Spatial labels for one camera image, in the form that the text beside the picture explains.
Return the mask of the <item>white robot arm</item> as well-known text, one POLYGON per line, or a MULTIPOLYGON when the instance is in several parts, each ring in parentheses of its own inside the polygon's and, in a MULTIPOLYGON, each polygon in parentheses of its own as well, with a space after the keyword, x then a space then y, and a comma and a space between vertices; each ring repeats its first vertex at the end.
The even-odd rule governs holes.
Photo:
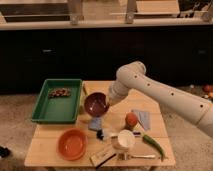
POLYGON ((107 102, 113 106, 135 89, 162 103, 213 138, 213 103, 202 97, 173 88, 146 76, 146 67, 140 61, 121 66, 116 80, 108 89, 107 102))

